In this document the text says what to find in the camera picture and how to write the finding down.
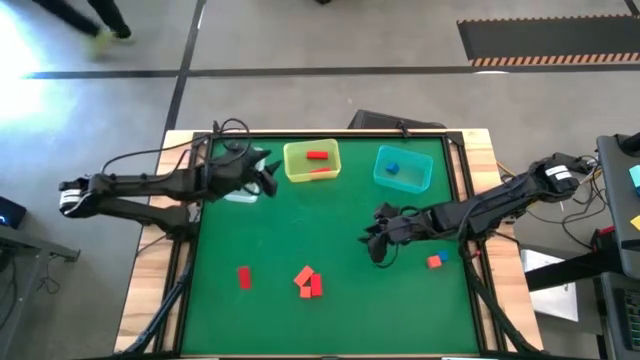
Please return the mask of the grey side desk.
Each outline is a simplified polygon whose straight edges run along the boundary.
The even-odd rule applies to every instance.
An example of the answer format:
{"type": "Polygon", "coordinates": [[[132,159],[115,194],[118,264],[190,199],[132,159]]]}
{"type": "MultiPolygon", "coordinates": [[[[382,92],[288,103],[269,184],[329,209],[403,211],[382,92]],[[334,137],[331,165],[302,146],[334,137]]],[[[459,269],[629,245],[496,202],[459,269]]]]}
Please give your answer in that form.
{"type": "Polygon", "coordinates": [[[8,355],[17,332],[38,291],[52,259],[76,262],[80,251],[38,238],[11,227],[0,226],[0,268],[10,272],[4,306],[0,294],[0,360],[8,355]]]}

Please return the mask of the black keyboard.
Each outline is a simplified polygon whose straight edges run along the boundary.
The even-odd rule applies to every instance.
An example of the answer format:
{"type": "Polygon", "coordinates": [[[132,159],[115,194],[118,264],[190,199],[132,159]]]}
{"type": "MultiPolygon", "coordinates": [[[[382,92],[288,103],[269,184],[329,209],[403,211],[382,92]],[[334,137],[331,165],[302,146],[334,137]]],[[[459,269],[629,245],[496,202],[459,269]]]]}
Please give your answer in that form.
{"type": "Polygon", "coordinates": [[[608,272],[601,289],[614,360],[640,360],[640,280],[608,272]]]}

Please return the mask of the white paper sheet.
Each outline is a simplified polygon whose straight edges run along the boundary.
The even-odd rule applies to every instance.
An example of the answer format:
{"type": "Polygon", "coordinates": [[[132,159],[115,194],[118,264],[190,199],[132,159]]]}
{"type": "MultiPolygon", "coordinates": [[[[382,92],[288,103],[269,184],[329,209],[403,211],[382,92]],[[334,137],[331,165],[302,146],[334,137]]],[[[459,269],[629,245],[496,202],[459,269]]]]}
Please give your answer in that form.
{"type": "MultiPolygon", "coordinates": [[[[521,251],[521,260],[525,272],[562,262],[561,258],[528,249],[521,251]]],[[[535,312],[573,322],[579,321],[575,283],[530,291],[530,297],[535,312]]]]}

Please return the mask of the person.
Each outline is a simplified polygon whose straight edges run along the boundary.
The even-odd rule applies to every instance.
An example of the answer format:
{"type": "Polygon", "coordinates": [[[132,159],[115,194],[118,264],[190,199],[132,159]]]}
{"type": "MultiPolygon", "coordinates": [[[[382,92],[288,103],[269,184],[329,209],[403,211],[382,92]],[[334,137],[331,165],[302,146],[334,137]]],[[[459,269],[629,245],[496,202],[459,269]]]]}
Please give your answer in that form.
{"type": "Polygon", "coordinates": [[[114,0],[86,0],[107,26],[107,29],[103,29],[89,17],[76,10],[67,0],[32,1],[84,35],[89,41],[89,53],[92,57],[101,57],[114,42],[128,42],[133,39],[132,31],[114,0]]]}

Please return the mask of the wooden table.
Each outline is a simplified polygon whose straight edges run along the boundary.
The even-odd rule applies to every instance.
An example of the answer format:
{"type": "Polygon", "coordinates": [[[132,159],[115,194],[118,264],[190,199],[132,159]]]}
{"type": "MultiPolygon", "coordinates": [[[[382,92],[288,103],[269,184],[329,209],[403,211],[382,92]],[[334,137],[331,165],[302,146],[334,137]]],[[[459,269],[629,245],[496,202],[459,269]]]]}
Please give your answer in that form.
{"type": "MultiPolygon", "coordinates": [[[[455,135],[459,133],[463,150],[457,150],[455,144],[450,146],[453,159],[453,169],[455,171],[456,195],[461,198],[466,197],[466,190],[462,190],[463,184],[470,185],[473,190],[486,191],[500,183],[499,166],[494,154],[489,131],[487,129],[453,129],[453,130],[409,130],[414,137],[428,134],[455,135]],[[471,180],[463,180],[462,159],[466,159],[471,180]]],[[[196,136],[208,133],[208,130],[169,130],[165,133],[162,147],[171,147],[192,140],[196,136]]],[[[384,135],[387,138],[401,138],[399,129],[314,129],[314,130],[254,130],[257,135],[283,135],[283,136],[312,136],[317,135],[322,138],[337,138],[337,135],[384,135]]],[[[157,173],[165,173],[173,168],[184,150],[189,148],[189,144],[181,145],[178,148],[165,150],[159,155],[157,173]]],[[[148,245],[154,239],[161,236],[160,230],[154,227],[145,227],[141,232],[139,245],[148,245]]],[[[167,240],[162,240],[157,245],[148,248],[150,253],[141,254],[136,257],[129,283],[128,293],[125,301],[122,319],[119,325],[116,345],[114,351],[124,350],[131,345],[135,338],[142,332],[143,328],[151,320],[157,311],[165,295],[165,288],[173,285],[178,275],[174,275],[177,270],[184,268],[187,257],[188,244],[176,244],[167,240]]],[[[491,237],[483,249],[483,254],[487,260],[482,265],[489,266],[490,270],[484,271],[491,274],[495,294],[506,315],[514,326],[533,346],[538,349],[543,348],[540,330],[536,321],[529,290],[526,284],[524,271],[520,260],[519,250],[515,242],[499,235],[491,237]]],[[[498,335],[494,335],[497,325],[493,325],[493,319],[489,315],[486,306],[480,302],[481,318],[484,334],[487,336],[487,345],[490,349],[498,348],[498,335]]],[[[161,331],[156,337],[153,345],[160,350],[169,350],[178,345],[178,305],[170,311],[168,322],[161,326],[161,331]]]]}

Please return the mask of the black stand bar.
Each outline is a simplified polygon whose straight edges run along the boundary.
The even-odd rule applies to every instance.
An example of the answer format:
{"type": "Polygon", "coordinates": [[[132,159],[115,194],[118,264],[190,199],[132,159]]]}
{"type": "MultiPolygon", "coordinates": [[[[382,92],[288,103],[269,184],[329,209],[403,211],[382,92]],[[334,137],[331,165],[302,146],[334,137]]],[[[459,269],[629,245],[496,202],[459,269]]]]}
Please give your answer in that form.
{"type": "Polygon", "coordinates": [[[600,275],[606,262],[601,252],[591,252],[527,271],[525,278],[530,291],[544,290],[600,275]]]}

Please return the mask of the teal plastic bin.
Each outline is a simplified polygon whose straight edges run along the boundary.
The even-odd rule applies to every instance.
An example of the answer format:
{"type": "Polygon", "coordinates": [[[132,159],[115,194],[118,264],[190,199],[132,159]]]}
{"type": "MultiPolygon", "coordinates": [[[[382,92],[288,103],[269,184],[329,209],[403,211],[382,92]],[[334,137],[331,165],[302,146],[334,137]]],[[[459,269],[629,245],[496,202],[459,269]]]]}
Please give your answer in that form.
{"type": "Polygon", "coordinates": [[[383,145],[378,150],[373,179],[381,186],[420,194],[431,184],[433,163],[433,158],[429,155],[383,145]],[[396,162],[400,167],[396,175],[389,174],[385,170],[390,162],[396,162]]]}

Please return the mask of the clear plastic bin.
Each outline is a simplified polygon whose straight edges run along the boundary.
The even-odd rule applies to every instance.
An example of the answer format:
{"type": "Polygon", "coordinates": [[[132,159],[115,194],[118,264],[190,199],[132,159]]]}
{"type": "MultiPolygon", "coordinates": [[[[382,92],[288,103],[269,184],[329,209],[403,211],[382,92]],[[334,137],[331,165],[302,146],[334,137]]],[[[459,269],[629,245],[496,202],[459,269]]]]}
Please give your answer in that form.
{"type": "MultiPolygon", "coordinates": [[[[262,151],[260,147],[252,147],[254,151],[262,151]]],[[[262,171],[265,168],[265,159],[259,160],[255,164],[255,169],[262,171]]],[[[237,203],[255,203],[261,194],[261,188],[257,183],[247,183],[240,190],[233,191],[223,197],[224,200],[237,203]]]]}

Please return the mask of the yellow plastic bin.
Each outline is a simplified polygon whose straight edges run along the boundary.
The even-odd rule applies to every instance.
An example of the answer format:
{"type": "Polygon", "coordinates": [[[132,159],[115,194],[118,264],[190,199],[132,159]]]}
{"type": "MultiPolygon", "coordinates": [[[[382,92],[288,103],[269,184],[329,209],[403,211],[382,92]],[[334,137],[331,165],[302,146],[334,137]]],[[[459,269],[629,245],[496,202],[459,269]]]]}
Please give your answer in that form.
{"type": "Polygon", "coordinates": [[[339,146],[335,139],[286,143],[283,155],[285,174],[293,183],[334,179],[341,171],[339,146]],[[309,160],[307,151],[327,151],[329,159],[309,160]]]}

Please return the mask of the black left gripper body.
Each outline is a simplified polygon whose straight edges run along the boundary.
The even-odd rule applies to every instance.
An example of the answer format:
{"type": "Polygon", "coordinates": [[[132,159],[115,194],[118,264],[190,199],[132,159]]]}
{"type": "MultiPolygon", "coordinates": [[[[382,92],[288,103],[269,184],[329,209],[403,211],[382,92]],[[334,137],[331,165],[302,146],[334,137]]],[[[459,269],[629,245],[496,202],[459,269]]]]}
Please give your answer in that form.
{"type": "Polygon", "coordinates": [[[259,173],[252,166],[252,147],[228,148],[205,162],[204,179],[209,200],[240,190],[247,183],[259,185],[259,173]]]}

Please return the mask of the red clamp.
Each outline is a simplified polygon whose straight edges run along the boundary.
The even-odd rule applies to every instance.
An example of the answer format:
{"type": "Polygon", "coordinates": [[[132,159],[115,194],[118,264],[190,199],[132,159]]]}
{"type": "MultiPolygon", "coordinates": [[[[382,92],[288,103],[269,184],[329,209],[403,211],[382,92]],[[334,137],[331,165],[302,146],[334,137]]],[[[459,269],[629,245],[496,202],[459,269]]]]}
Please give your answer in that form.
{"type": "Polygon", "coordinates": [[[616,245],[615,227],[609,226],[595,229],[590,240],[591,250],[594,252],[608,250],[616,245]]]}

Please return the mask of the dark grey cart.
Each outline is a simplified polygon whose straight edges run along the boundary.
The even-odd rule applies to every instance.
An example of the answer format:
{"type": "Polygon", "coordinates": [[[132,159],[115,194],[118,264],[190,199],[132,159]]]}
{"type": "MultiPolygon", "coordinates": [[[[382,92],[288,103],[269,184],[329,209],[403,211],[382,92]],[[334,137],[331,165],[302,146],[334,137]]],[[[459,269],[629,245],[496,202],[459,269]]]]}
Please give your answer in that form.
{"type": "Polygon", "coordinates": [[[640,164],[640,132],[599,136],[596,144],[622,270],[626,276],[640,280],[640,231],[630,223],[640,215],[640,197],[629,176],[629,169],[640,164]]]}

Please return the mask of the black striped floor mat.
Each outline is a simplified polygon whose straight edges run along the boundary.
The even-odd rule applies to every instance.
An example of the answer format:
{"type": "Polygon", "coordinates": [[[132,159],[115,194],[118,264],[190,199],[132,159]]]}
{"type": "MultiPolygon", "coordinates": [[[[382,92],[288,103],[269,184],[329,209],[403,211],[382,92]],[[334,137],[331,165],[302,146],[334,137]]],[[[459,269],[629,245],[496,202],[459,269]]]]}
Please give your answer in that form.
{"type": "Polygon", "coordinates": [[[629,15],[459,20],[474,67],[640,62],[640,17],[629,15]]]}

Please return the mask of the black device with blue light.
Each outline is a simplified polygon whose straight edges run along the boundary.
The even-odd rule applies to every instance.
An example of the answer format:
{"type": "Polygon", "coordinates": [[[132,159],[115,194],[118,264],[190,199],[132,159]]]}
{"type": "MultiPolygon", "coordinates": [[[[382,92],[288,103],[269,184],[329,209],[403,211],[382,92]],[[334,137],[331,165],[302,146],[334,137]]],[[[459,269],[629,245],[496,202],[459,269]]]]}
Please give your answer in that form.
{"type": "Polygon", "coordinates": [[[0,196],[0,226],[18,229],[26,213],[24,206],[0,196]]]}

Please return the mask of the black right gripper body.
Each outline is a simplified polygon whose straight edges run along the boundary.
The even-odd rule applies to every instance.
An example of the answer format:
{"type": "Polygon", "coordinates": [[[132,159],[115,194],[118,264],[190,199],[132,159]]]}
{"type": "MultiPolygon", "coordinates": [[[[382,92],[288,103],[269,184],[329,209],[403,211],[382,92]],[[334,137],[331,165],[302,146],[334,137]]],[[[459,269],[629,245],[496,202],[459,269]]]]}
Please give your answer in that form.
{"type": "Polygon", "coordinates": [[[431,219],[412,206],[394,207],[384,203],[374,212],[375,223],[384,224],[387,244],[406,245],[411,241],[429,239],[434,236],[431,219]]]}

